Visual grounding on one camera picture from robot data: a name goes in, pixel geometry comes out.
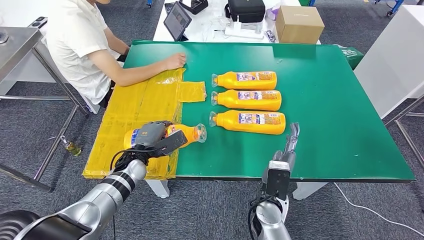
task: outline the yellow packaging film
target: yellow packaging film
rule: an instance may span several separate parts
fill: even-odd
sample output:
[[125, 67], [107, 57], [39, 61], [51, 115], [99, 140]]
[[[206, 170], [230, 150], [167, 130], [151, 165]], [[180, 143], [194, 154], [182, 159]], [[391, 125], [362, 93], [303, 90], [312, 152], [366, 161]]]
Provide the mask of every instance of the yellow packaging film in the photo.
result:
[[207, 97], [204, 81], [183, 81], [178, 86], [178, 100], [182, 103], [204, 102]]
[[[148, 81], [116, 86], [104, 113], [87, 164], [82, 175], [100, 179], [110, 172], [114, 154], [124, 149], [128, 131], [141, 128], [150, 121], [181, 123], [182, 103], [205, 101], [204, 82], [183, 82], [183, 68], [164, 71]], [[178, 150], [170, 156], [151, 158], [146, 179], [174, 178]]]

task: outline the floor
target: floor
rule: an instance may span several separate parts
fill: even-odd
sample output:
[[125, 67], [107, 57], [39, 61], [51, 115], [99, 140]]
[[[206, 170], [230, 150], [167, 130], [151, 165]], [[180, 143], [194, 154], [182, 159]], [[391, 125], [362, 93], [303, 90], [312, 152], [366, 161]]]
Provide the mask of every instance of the floor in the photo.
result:
[[[132, 39], [153, 38], [163, 0], [151, 9], [141, 0], [112, 0], [99, 6], [106, 22], [117, 36]], [[363, 0], [317, 0], [316, 7], [326, 25], [323, 44], [355, 47], [366, 53], [390, 21], [384, 14], [384, 2], [374, 5]], [[63, 95], [50, 83], [19, 82], [10, 95]], [[405, 102], [396, 111], [404, 108]], [[68, 101], [0, 101], [0, 161], [32, 176], [48, 151], [72, 104]], [[42, 182], [55, 189], [44, 193], [0, 174], [0, 213], [30, 210], [40, 216], [54, 213], [72, 204], [98, 183], [81, 176], [97, 130], [99, 114], [72, 121], [67, 137], [82, 147], [78, 157], [58, 149]], [[406, 117], [402, 121], [424, 153], [424, 118]], [[386, 218], [424, 232], [424, 170], [395, 127], [389, 127], [393, 139], [415, 174], [411, 184], [340, 183], [340, 188], [355, 204], [367, 206]], [[249, 239], [248, 201], [259, 187], [254, 181], [181, 181], [171, 180], [170, 197], [156, 197], [142, 183], [116, 214], [116, 239]], [[333, 184], [327, 184], [309, 198], [297, 201], [290, 197], [286, 226], [295, 240], [418, 240], [418, 234], [402, 226], [383, 221], [374, 214], [347, 204]], [[114, 239], [109, 224], [101, 239]]]

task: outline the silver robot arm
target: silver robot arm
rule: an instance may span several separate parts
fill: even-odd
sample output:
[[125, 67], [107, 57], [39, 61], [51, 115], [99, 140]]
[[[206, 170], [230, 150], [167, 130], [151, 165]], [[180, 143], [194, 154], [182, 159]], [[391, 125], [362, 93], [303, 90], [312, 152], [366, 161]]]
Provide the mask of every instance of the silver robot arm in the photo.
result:
[[135, 186], [146, 176], [146, 165], [135, 159], [122, 170], [105, 177], [81, 200], [42, 217], [15, 240], [94, 240], [100, 237]]
[[253, 230], [258, 240], [291, 240], [289, 232], [284, 224], [289, 210], [289, 198], [287, 196], [290, 174], [296, 160], [295, 148], [298, 142], [300, 128], [298, 123], [290, 125], [291, 135], [287, 135], [287, 143], [284, 151], [278, 150], [262, 175], [261, 196], [251, 204], [251, 211], [255, 212], [253, 220], [250, 220], [249, 231], [253, 240]]
[[187, 143], [181, 130], [164, 138], [169, 124], [167, 121], [145, 124], [135, 138], [134, 148], [115, 155], [122, 153], [110, 175], [81, 200], [26, 226], [15, 240], [98, 239], [130, 193], [145, 178], [149, 158], [169, 155]]

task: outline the man's hand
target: man's hand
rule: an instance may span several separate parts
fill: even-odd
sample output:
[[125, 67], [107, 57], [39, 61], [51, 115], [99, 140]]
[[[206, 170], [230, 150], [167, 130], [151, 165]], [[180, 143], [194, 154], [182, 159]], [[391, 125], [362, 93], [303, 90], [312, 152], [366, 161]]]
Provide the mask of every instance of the man's hand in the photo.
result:
[[182, 68], [186, 64], [186, 54], [184, 52], [175, 53], [174, 55], [162, 61], [166, 70]]

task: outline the juice bottle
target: juice bottle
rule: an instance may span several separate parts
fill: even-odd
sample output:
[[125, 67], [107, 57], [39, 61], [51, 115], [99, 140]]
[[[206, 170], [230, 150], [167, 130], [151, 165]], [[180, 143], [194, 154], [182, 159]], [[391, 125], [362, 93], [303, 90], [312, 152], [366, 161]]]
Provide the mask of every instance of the juice bottle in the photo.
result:
[[277, 111], [281, 106], [281, 93], [271, 91], [236, 91], [212, 92], [210, 98], [212, 106], [224, 105], [231, 109], [255, 109]]
[[286, 117], [273, 111], [229, 110], [218, 114], [211, 111], [209, 124], [211, 127], [218, 125], [231, 131], [279, 135], [286, 128]]
[[204, 143], [206, 141], [206, 137], [207, 137], [206, 127], [205, 125], [201, 123], [197, 124], [197, 126], [186, 126], [183, 124], [170, 125], [166, 129], [165, 136], [167, 137], [171, 133], [180, 129], [182, 130], [185, 137], [187, 138], [187, 143], [182, 145], [180, 148], [185, 148], [189, 144], [194, 142]]
[[[171, 133], [181, 129], [184, 133], [185, 137], [187, 138], [187, 143], [181, 146], [180, 148], [184, 148], [187, 145], [199, 142], [204, 143], [206, 141], [207, 132], [205, 125], [199, 123], [197, 126], [186, 126], [183, 124], [173, 124], [168, 126], [168, 128], [165, 131], [165, 137], [170, 135]], [[136, 139], [137, 134], [139, 134], [139, 128], [134, 129], [132, 131], [129, 131], [125, 134], [123, 138], [123, 146], [125, 149], [133, 148], [134, 147], [134, 140]]]
[[222, 75], [212, 74], [212, 87], [241, 90], [273, 90], [277, 85], [277, 74], [273, 71], [229, 71]]

